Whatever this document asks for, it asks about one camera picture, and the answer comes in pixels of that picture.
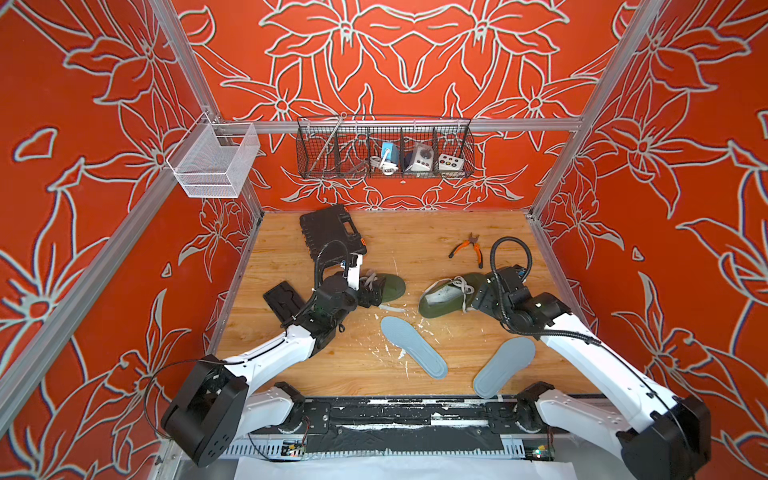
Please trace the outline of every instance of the insole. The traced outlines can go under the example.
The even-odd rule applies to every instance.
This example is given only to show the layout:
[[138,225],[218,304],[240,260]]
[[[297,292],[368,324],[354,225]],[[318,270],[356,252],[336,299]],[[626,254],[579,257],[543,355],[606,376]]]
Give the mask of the insole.
[[535,356],[536,345],[530,339],[519,336],[507,340],[482,367],[472,388],[483,399],[495,397],[515,373],[531,365]]
[[387,340],[405,350],[433,379],[444,379],[448,375],[448,364],[410,323],[396,316],[385,316],[382,333]]

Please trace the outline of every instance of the red wall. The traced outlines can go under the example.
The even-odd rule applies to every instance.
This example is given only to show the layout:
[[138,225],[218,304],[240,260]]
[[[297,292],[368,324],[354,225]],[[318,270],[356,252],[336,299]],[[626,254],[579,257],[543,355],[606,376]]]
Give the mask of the red wall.
[[[430,114],[577,117],[636,2],[174,0],[226,119]],[[262,136],[251,176],[272,210],[529,206],[565,132],[482,134],[463,180],[302,180],[294,139]]]
[[[146,1],[4,4],[0,372],[200,114]],[[0,477],[143,478],[141,396],[203,354],[252,226],[242,198],[176,187],[0,439]],[[185,375],[149,387],[153,422]]]
[[768,476],[767,25],[668,2],[543,219],[601,338],[710,407],[700,478]]
[[163,204],[0,441],[0,475],[145,478],[162,416],[210,342],[253,226],[244,200],[180,187]]
[[0,373],[200,114],[134,1],[141,13],[130,2],[19,2],[0,17]]

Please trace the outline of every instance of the pliers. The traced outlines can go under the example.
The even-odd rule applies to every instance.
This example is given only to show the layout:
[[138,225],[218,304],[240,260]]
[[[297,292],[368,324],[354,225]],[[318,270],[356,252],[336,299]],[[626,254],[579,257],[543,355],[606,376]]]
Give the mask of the pliers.
[[453,250],[451,250],[451,253],[448,255],[448,258],[453,258],[456,252],[472,244],[475,246],[475,252],[477,252],[478,254],[478,268],[482,268],[482,252],[480,251],[480,246],[478,245],[478,238],[480,238],[479,235],[475,235],[473,237],[472,234],[470,233],[468,240],[464,240],[463,243],[460,243],[459,245],[456,245],[455,247],[453,247]]

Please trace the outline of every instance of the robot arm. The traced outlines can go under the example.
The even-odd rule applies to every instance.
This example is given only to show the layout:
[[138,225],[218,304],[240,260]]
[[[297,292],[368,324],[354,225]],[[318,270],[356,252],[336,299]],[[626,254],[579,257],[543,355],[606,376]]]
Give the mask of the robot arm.
[[255,393],[288,367],[325,348],[358,305],[381,303],[381,280],[359,288],[362,255],[347,275],[327,277],[309,302],[283,324],[285,333],[240,355],[198,360],[166,412],[161,426],[198,466],[209,465],[238,436],[271,425],[297,427],[304,398],[278,383]]
[[699,399],[680,399],[639,372],[555,296],[531,297],[522,267],[496,271],[492,259],[492,269],[472,306],[508,331],[533,336],[560,353],[619,411],[596,408],[539,382],[518,395],[521,428],[566,429],[621,458],[639,480],[682,480],[709,461],[710,412]]
[[[570,312],[545,331],[555,328],[597,338]],[[677,397],[607,345],[546,334],[541,341],[576,366],[620,413],[546,389],[535,400],[543,423],[616,455],[638,480],[682,480],[710,460],[710,412],[699,399]]]

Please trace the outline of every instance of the white shoelace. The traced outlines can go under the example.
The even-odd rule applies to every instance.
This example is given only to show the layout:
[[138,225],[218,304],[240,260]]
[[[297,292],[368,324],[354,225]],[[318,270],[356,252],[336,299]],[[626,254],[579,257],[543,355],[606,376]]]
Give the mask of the white shoelace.
[[368,289],[371,288],[371,284],[373,282],[375,282],[377,279],[378,279],[378,277],[376,276],[376,272],[374,272],[373,270],[368,270],[366,272],[366,276],[361,276],[360,277],[360,281],[361,282],[363,280],[365,280],[365,282],[362,284],[362,286],[365,287],[365,288],[368,288]]
[[[362,282],[362,288],[370,288],[371,284],[375,282],[378,279],[376,276],[376,272],[373,270],[368,270],[366,272],[366,276],[361,276],[360,281]],[[389,312],[400,312],[403,313],[406,311],[404,308],[397,308],[396,306],[389,306],[389,305],[379,305],[379,308],[382,310],[388,310]]]
[[467,281],[464,280],[464,277],[461,275],[457,275],[453,278],[441,278],[440,280],[434,282],[432,285],[427,287],[427,290],[424,290],[424,293],[422,293],[422,296],[419,298],[419,302],[421,302],[422,298],[424,298],[428,291],[434,288],[438,283],[445,281],[448,281],[446,285],[453,285],[462,291],[462,312],[467,313],[467,295],[472,295],[475,292],[475,288],[467,283]]

